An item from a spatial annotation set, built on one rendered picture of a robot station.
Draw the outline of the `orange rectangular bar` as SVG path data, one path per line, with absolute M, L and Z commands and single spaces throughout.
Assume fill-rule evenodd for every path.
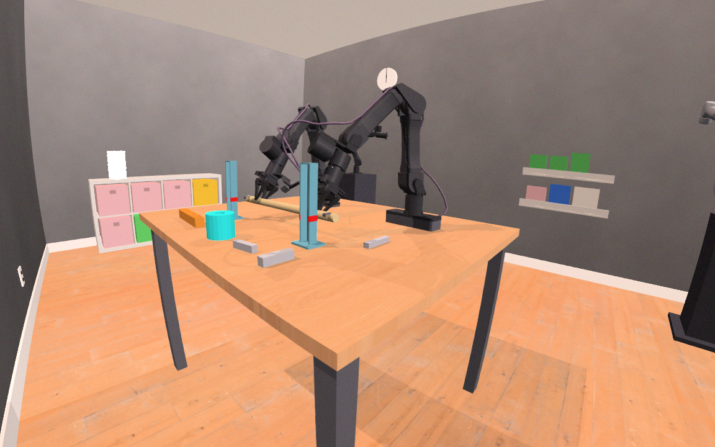
M 179 209 L 179 217 L 182 220 L 188 222 L 193 227 L 204 227 L 205 226 L 204 216 L 196 214 L 195 212 L 190 211 L 189 209 Z

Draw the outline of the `teal cylinder with center hole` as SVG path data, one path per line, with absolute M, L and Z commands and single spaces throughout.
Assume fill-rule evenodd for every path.
M 235 212 L 211 211 L 206 213 L 208 240 L 231 240 L 235 238 Z

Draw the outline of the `tan long rod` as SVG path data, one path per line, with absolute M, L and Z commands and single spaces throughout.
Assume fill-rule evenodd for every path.
M 282 211 L 288 211 L 292 212 L 295 214 L 300 214 L 300 206 L 298 205 L 293 205 L 293 204 L 287 204 L 284 202 L 277 202 L 277 201 L 272 201 L 272 200 L 266 200 L 262 198 L 258 198 L 258 200 L 254 199 L 254 196 L 244 196 L 244 199 L 246 199 L 246 202 L 251 202 L 254 204 L 259 204 L 263 205 L 266 207 L 274 207 L 275 209 L 280 209 Z M 323 213 L 323 216 L 322 216 Z M 338 222 L 340 220 L 340 215 L 331 213 L 331 212 L 326 212 L 326 211 L 317 211 L 317 218 L 319 220 L 326 220 L 329 222 Z

